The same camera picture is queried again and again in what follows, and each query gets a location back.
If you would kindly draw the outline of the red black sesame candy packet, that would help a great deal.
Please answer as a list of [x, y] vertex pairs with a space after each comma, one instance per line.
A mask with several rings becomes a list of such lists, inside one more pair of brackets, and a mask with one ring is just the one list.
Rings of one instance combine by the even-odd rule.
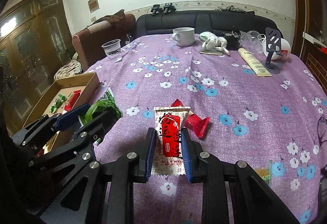
[[66, 104], [64, 106], [64, 110], [66, 112], [73, 109], [74, 104], [76, 103], [76, 101], [80, 97], [80, 94], [81, 94], [81, 90], [76, 90], [69, 96], [69, 98], [68, 98], [68, 100], [67, 100], [67, 102], [66, 102]]

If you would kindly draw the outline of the green snack packet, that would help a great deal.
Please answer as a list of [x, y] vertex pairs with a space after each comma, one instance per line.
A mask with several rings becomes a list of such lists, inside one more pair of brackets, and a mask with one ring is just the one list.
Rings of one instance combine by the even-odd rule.
[[97, 139], [95, 139], [95, 145], [102, 143], [105, 136], [112, 129], [115, 123], [122, 118], [123, 114], [119, 107], [116, 105], [113, 92], [110, 88], [105, 91], [105, 93], [94, 103], [85, 114], [78, 117], [82, 128], [87, 124], [94, 121], [98, 116], [102, 115], [104, 112], [109, 112], [109, 114], [102, 119], [103, 128], [99, 132], [95, 133]]

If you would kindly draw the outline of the white red snack packet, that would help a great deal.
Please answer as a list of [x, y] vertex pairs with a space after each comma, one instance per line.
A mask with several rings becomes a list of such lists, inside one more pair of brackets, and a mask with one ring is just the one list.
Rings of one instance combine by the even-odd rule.
[[157, 132], [151, 174], [184, 175], [181, 130], [190, 107], [155, 107], [155, 130]]

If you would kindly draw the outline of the cardboard box tray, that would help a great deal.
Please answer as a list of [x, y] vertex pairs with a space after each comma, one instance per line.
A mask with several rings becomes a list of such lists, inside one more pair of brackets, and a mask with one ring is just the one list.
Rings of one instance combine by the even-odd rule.
[[100, 82], [97, 74], [84, 73], [55, 81], [41, 96], [29, 114], [24, 126], [31, 124], [43, 115], [64, 114], [65, 107], [73, 110], [87, 103], [98, 88]]

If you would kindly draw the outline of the patterned blanket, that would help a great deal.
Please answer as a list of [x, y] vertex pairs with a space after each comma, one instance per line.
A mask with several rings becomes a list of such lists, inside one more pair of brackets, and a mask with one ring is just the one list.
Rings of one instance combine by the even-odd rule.
[[74, 75], [79, 75], [83, 72], [82, 64], [78, 61], [78, 53], [76, 52], [72, 59], [62, 66], [54, 75], [54, 81], [62, 78], [72, 77]]

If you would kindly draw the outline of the red small snack packet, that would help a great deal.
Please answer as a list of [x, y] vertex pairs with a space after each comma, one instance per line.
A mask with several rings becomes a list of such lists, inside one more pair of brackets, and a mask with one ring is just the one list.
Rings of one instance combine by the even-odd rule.
[[[170, 106], [171, 108], [176, 107], [183, 107], [183, 104], [180, 100], [175, 100], [174, 103]], [[201, 119], [198, 115], [193, 113], [192, 111], [188, 112], [188, 116], [185, 120], [185, 127], [190, 129], [194, 132], [197, 138], [202, 139], [205, 136], [207, 125], [209, 124], [210, 117], [206, 117], [204, 119]], [[174, 124], [176, 126], [177, 132], [174, 136], [174, 142], [178, 142], [179, 140], [179, 133], [180, 133], [180, 121], [177, 121], [177, 124]]]

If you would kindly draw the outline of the clear plastic cup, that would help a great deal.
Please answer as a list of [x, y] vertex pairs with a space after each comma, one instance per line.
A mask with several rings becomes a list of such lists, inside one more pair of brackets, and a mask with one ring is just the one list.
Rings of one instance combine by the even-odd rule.
[[112, 63], [117, 63], [122, 60], [120, 41], [120, 39], [114, 39], [101, 46], [107, 58]]

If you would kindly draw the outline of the wooden cabinet doors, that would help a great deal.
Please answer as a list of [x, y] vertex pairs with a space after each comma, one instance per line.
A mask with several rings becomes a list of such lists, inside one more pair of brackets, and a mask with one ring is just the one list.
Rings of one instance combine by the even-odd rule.
[[1, 14], [4, 117], [20, 130], [58, 69], [73, 54], [63, 0], [22, 0]]

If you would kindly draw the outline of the purple floral tablecloth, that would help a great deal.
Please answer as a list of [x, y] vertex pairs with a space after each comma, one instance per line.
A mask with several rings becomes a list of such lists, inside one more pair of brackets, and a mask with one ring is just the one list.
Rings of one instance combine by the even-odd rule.
[[326, 94], [294, 55], [280, 61], [280, 73], [258, 77], [237, 52], [201, 55], [201, 42], [176, 46], [168, 35], [142, 36], [124, 47], [118, 63], [104, 58], [89, 68], [108, 88], [123, 116], [95, 148], [105, 164], [132, 150], [155, 125], [153, 109], [175, 100], [201, 118], [210, 117], [203, 149], [222, 161], [251, 167], [272, 161], [271, 188], [300, 223], [318, 214], [320, 169], [317, 123], [326, 115]]

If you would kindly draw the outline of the white ceramic mug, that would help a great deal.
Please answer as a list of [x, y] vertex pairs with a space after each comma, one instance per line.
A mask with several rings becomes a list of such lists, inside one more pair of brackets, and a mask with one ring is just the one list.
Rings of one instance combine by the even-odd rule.
[[176, 28], [173, 29], [173, 34], [171, 37], [173, 41], [177, 44], [177, 46], [191, 46], [195, 42], [195, 29]]

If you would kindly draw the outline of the cream tube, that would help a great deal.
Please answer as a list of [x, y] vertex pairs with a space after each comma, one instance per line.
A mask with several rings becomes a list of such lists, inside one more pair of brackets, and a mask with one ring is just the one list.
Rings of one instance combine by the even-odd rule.
[[272, 77], [271, 73], [245, 48], [239, 48], [238, 53], [258, 77]]

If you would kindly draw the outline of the white crumpled cloth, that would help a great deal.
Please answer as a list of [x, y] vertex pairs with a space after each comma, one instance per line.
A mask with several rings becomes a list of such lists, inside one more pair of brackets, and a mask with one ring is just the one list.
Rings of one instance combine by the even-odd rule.
[[202, 46], [199, 50], [200, 54], [204, 55], [230, 55], [227, 50], [227, 40], [224, 37], [216, 36], [215, 34], [205, 31], [198, 35]]

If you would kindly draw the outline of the white bowl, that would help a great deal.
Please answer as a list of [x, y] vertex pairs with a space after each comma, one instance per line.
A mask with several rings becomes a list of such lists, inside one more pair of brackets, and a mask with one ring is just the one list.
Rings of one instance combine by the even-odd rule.
[[[266, 38], [264, 37], [262, 39], [262, 48], [263, 48], [263, 53], [265, 56], [268, 56], [268, 52], [266, 51]], [[274, 52], [272, 56], [272, 60], [285, 60], [287, 56], [291, 52], [291, 47], [290, 44], [285, 40], [282, 39], [281, 41], [281, 48], [278, 52]]]

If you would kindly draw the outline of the black small container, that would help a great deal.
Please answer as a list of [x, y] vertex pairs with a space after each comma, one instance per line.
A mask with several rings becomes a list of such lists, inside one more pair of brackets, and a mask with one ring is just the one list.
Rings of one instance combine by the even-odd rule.
[[233, 32], [225, 33], [224, 38], [227, 41], [227, 50], [237, 51], [241, 47], [241, 41], [238, 34]]

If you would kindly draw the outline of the clear glass jar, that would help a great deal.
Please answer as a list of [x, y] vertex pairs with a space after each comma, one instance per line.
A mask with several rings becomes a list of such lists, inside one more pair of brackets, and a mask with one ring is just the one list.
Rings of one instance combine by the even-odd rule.
[[241, 43], [242, 46], [250, 51], [262, 53], [262, 36], [258, 31], [251, 30], [248, 32], [241, 31]]

